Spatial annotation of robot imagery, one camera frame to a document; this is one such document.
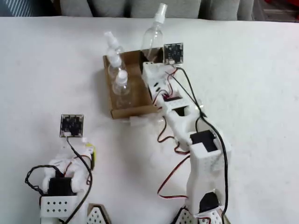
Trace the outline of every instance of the red wire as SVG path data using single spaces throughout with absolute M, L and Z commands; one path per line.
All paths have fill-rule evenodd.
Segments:
M 88 159 L 90 159 L 87 155 L 81 155 L 81 157 L 87 157 Z M 70 167 L 70 165 L 71 165 L 71 162 L 70 162 L 70 163 L 67 165 L 67 167 L 65 168 L 64 176 L 65 176 L 65 174 L 66 174 L 68 168 Z
M 171 173 L 167 176 L 167 178 L 163 181 L 163 183 L 161 184 L 161 186 L 158 189 L 157 194 L 165 199 L 172 199 L 172 198 L 188 198 L 186 195 L 173 195 L 173 196 L 163 196 L 160 194 L 160 191 L 162 190 L 162 188 L 164 187 L 164 185 L 169 181 L 169 179 L 171 178 L 171 176 L 177 171 L 177 169 L 187 160 L 190 158 L 190 155 L 185 157 L 172 171 Z
M 160 132 L 160 134 L 158 135 L 157 141 L 158 141 L 159 143 L 164 142 L 164 141 L 166 141 L 167 139 L 175 139 L 174 136 L 170 136 L 170 135 L 169 135 L 169 136 L 163 138 L 162 140 L 160 140 L 161 135 L 164 133 L 164 131 L 166 130 L 166 127 L 167 127 L 167 121 L 166 121 L 166 119 L 165 119 L 165 116 L 163 116 L 163 119 L 164 119 L 164 121 L 165 121 L 165 126 L 164 126 L 163 130 Z M 187 154 L 190 153 L 190 151 L 188 151 L 188 152 L 179 151 L 179 150 L 178 150 L 179 146 L 180 146 L 180 143 L 178 142 L 177 146 L 175 146 L 175 148 L 174 148 L 174 152 L 175 152 L 175 153 L 180 154 L 180 155 L 187 155 Z
M 155 99 L 153 100 L 153 104 L 155 104 L 155 102 L 156 102 L 156 100 L 157 100 L 159 94 L 160 94 L 161 92 L 163 92 L 163 91 L 166 92 L 166 94 L 165 94 L 166 97 L 167 97 L 167 98 L 169 97 L 169 94 L 168 94 L 168 92 L 167 92 L 166 90 L 160 90 L 160 91 L 157 93 Z
M 165 125 L 164 125 L 163 130 L 162 130 L 162 131 L 160 132 L 160 134 L 158 135 L 157 141 L 158 141 L 159 143 L 164 142 L 164 141 L 166 141 L 167 139 L 175 139 L 173 136 L 170 136 L 170 135 L 169 135 L 169 136 L 163 138 L 162 140 L 160 140 L 161 135 L 165 132 L 166 127 L 167 127 L 167 122 L 166 122 L 165 116 L 163 116 L 163 119 L 164 119 L 164 121 L 165 121 Z
M 170 74 L 166 72 L 168 74 L 167 81 L 168 81 L 168 84 L 170 86 L 170 91 L 171 91 L 171 94 L 169 95 L 169 97 L 171 97 L 173 95 L 173 88 L 172 88 L 172 85 L 170 84 L 169 77 L 173 76 L 177 72 L 177 70 L 178 69 L 175 69 L 175 71 Z

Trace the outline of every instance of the black cable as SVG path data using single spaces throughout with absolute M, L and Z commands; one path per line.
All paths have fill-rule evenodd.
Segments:
M 222 151 L 223 151 L 223 157 L 224 157 L 224 181 L 225 181 L 225 205 L 224 205 L 224 210 L 222 212 L 222 215 L 221 215 L 221 221 L 222 223 L 224 224 L 224 215 L 228 209 L 228 156 L 227 156 L 227 153 L 226 153 L 226 148 L 225 148 L 225 144 L 224 144 L 224 141 L 221 137 L 221 135 L 219 134 L 219 132 L 217 131 L 217 129 L 211 124 L 209 123 L 207 120 L 206 120 L 206 115 L 202 112 L 198 102 L 197 102 L 197 99 L 195 97 L 195 94 L 194 94 L 194 91 L 193 91 L 193 88 L 191 86 L 191 83 L 190 83 L 190 80 L 189 80 L 189 77 L 187 76 L 186 74 L 186 71 L 183 69 L 183 68 L 180 68 L 180 67 L 177 67 L 178 70 L 182 70 L 187 81 L 188 81 L 188 84 L 190 86 L 190 89 L 191 89 L 191 93 L 192 93 L 192 96 L 193 96 L 193 99 L 192 97 L 190 96 L 190 94 L 187 92 L 187 90 L 181 85 L 181 83 L 179 83 L 177 81 L 176 78 L 174 78 L 174 80 L 182 87 L 182 89 L 187 93 L 187 95 L 190 97 L 190 99 L 195 103 L 195 105 L 198 107 L 198 110 L 200 112 L 200 115 L 199 117 L 196 119 L 195 121 L 195 128 L 196 128 L 196 131 L 198 132 L 198 128 L 197 128 L 197 123 L 199 121 L 199 119 L 201 118 L 208 126 L 210 126 L 211 129 L 213 129 L 213 131 L 216 133 L 217 137 L 219 138 L 220 140 L 220 143 L 221 143 L 221 147 L 222 147 Z
M 39 166 L 36 166 L 36 167 L 33 167 L 31 168 L 31 170 L 27 173 L 27 176 L 25 178 L 25 183 L 28 184 L 28 186 L 30 186 L 33 190 L 36 190 L 40 193 L 41 196 L 46 196 L 46 194 L 43 192 L 42 189 L 39 188 L 38 185 L 33 185 L 30 183 L 29 181 L 29 177 L 31 176 L 32 172 L 35 170 L 35 169 L 38 169 L 38 168 L 53 168 L 55 169 L 56 173 L 58 175 L 61 175 L 63 176 L 64 174 L 61 173 L 61 171 L 56 167 L 56 166 L 53 166 L 53 165 L 39 165 Z
M 74 215 L 77 213 L 77 211 L 81 208 L 81 206 L 83 205 L 84 201 L 86 200 L 87 196 L 89 195 L 89 192 L 92 188 L 92 184 L 93 184 L 93 174 L 91 169 L 89 168 L 89 166 L 87 165 L 87 163 L 85 162 L 85 160 L 82 158 L 82 156 L 74 149 L 74 147 L 70 144 L 69 142 L 69 137 L 66 137 L 66 141 L 67 143 L 70 145 L 72 151 L 74 152 L 74 154 L 83 162 L 84 166 L 86 167 L 89 176 L 90 176 L 90 180 L 89 180 L 89 187 L 88 190 L 85 194 L 85 196 L 82 198 L 82 200 L 80 201 L 80 203 L 78 204 L 78 206 L 74 209 L 74 211 L 71 213 L 71 215 L 67 218 L 67 220 L 64 222 L 64 224 L 68 224 L 70 222 L 70 220 L 74 217 Z

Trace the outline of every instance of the wire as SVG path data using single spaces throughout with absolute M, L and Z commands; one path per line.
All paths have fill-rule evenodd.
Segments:
M 206 115 L 202 112 L 202 110 L 201 110 L 201 108 L 200 108 L 200 106 L 199 106 L 199 104 L 196 100 L 192 85 L 190 83 L 189 77 L 186 74 L 186 71 L 183 68 L 180 68 L 180 67 L 177 67 L 177 69 L 183 71 L 183 73 L 184 73 L 184 75 L 185 75 L 185 77 L 188 81 L 188 84 L 190 86 L 193 98 L 190 96 L 190 94 L 187 92 L 187 90 L 181 85 L 181 83 L 179 83 L 174 77 L 173 78 L 183 88 L 183 90 L 187 93 L 187 95 L 190 97 L 190 99 L 195 103 L 195 105 L 198 107 L 198 110 L 200 112 L 199 118 L 197 118 L 197 120 L 195 122 L 197 132 L 198 132 L 197 122 L 201 118 L 208 126 L 210 126 L 211 129 L 213 129 L 213 131 L 216 133 L 216 135 L 219 138 L 220 143 L 221 143 L 221 147 L 222 147 L 222 151 L 223 151 L 223 157 L 224 157 L 224 181 L 225 181 L 225 205 L 224 205 L 224 210 L 223 210 L 222 215 L 221 215 L 221 220 L 222 220 L 222 223 L 224 223 L 224 215 L 225 215 L 225 213 L 228 209 L 228 157 L 227 157 L 227 153 L 226 153 L 225 144 L 224 144 L 224 141 L 223 141 L 221 135 L 217 131 L 217 129 L 210 122 L 208 122 L 206 120 Z
M 171 176 L 177 171 L 177 169 L 187 160 L 190 158 L 190 155 L 185 157 L 172 171 L 171 173 L 167 176 L 167 178 L 163 181 L 163 183 L 161 184 L 161 186 L 158 189 L 157 194 L 165 199 L 173 199 L 173 198 L 188 198 L 186 195 L 173 195 L 173 196 L 163 196 L 160 194 L 160 191 L 162 190 L 162 188 L 164 187 L 164 185 L 169 181 L 169 179 L 171 178 Z
M 172 85 L 171 85 L 171 83 L 170 83 L 170 81 L 169 81 L 169 77 L 173 77 L 174 74 L 177 72 L 177 70 L 178 70 L 178 69 L 175 69 L 175 71 L 172 72 L 172 73 L 165 72 L 166 74 L 168 74 L 167 81 L 168 81 L 168 84 L 169 84 L 169 86 L 170 86 L 170 89 L 169 89 L 169 90 L 170 90 L 170 92 L 171 92 L 171 94 L 169 94 L 169 97 L 172 97 L 172 95 L 173 95 L 173 88 L 172 88 Z
M 168 93 L 166 90 L 160 90 L 160 91 L 157 93 L 155 99 L 153 100 L 153 104 L 156 103 L 156 100 L 157 100 L 159 94 L 160 94 L 161 92 L 163 92 L 163 91 L 166 92 L 166 93 L 165 93 L 165 96 L 166 96 L 167 98 L 169 97 L 169 93 Z
M 56 167 L 56 166 L 53 166 L 53 165 L 39 165 L 39 166 L 36 166 L 36 167 L 33 167 L 31 168 L 31 170 L 27 173 L 27 176 L 25 178 L 25 183 L 30 186 L 33 190 L 35 191 L 38 191 L 40 193 L 41 196 L 45 196 L 46 194 L 43 192 L 42 189 L 40 189 L 40 187 L 38 185 L 33 185 L 30 183 L 29 181 L 29 178 L 32 174 L 32 172 L 35 170 L 35 169 L 38 169 L 38 168 L 53 168 L 55 169 L 56 173 L 63 176 L 63 173 L 61 173 L 61 171 Z
M 164 131 L 166 130 L 166 127 L 167 127 L 167 121 L 166 121 L 165 116 L 163 116 L 163 119 L 164 119 L 165 125 L 164 125 L 163 130 L 162 130 L 162 131 L 160 132 L 160 134 L 158 135 L 157 141 L 158 141 L 159 143 L 162 143 L 162 142 L 166 141 L 167 139 L 174 139 L 174 140 L 175 140 L 174 136 L 170 136 L 170 135 L 167 136 L 167 137 L 165 137 L 165 138 L 163 138 L 162 140 L 160 140 L 161 135 L 164 133 Z M 178 150 L 179 145 L 180 145 L 180 143 L 178 142 L 177 146 L 174 147 L 173 150 L 174 150 L 175 153 L 180 154 L 180 155 L 187 155 L 187 154 L 189 154 L 190 151 L 188 151 L 188 152 L 179 151 L 179 150 Z
M 82 200 L 80 201 L 80 203 L 77 205 L 77 207 L 74 209 L 74 211 L 71 213 L 71 215 L 67 218 L 67 220 L 64 222 L 64 224 L 68 224 L 70 222 L 70 220 L 74 217 L 74 215 L 77 213 L 77 211 L 81 208 L 81 206 L 83 205 L 84 201 L 86 200 L 87 196 L 89 195 L 89 192 L 92 188 L 92 184 L 93 184 L 93 174 L 91 169 L 89 168 L 89 166 L 87 165 L 87 163 L 85 162 L 85 160 L 82 158 L 82 156 L 74 149 L 74 147 L 70 144 L 69 142 L 69 137 L 66 137 L 66 141 L 67 143 L 70 145 L 72 151 L 74 152 L 74 154 L 83 162 L 84 166 L 86 167 L 89 176 L 90 176 L 90 185 L 88 187 L 88 190 L 86 192 L 86 194 L 84 195 L 84 197 L 82 198 Z
M 173 136 L 170 136 L 170 135 L 169 135 L 169 136 L 163 138 L 162 140 L 160 140 L 161 135 L 165 132 L 166 127 L 167 127 L 167 122 L 166 122 L 165 116 L 163 116 L 163 119 L 164 119 L 165 125 L 164 125 L 163 130 L 162 130 L 162 131 L 160 132 L 160 134 L 158 135 L 157 141 L 158 141 L 159 143 L 164 142 L 164 141 L 166 141 L 167 139 L 175 139 Z

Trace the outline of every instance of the perforated white plate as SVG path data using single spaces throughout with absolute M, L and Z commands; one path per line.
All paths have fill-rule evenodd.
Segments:
M 46 196 L 41 199 L 41 217 L 68 217 L 74 210 L 77 196 Z
M 219 216 L 218 212 L 213 211 L 206 215 L 207 217 L 211 218 L 211 224 L 222 224 L 221 217 Z M 176 221 L 176 224 L 197 224 L 197 218 L 194 218 L 190 213 L 182 209 L 181 213 Z M 199 224 L 208 224 L 208 219 L 199 219 Z
M 106 224 L 101 210 L 94 207 L 87 217 L 87 224 Z

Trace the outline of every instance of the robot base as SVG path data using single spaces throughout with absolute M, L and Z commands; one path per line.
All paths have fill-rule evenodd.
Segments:
M 211 219 L 211 224 L 222 224 L 221 216 L 217 211 L 212 211 L 209 213 L 206 213 L 205 217 L 209 217 Z M 229 224 L 230 222 L 225 217 L 225 224 Z M 194 218 L 189 211 L 183 207 L 180 208 L 178 211 L 176 217 L 171 222 L 171 224 L 209 224 L 209 220 L 206 219 L 199 219 Z

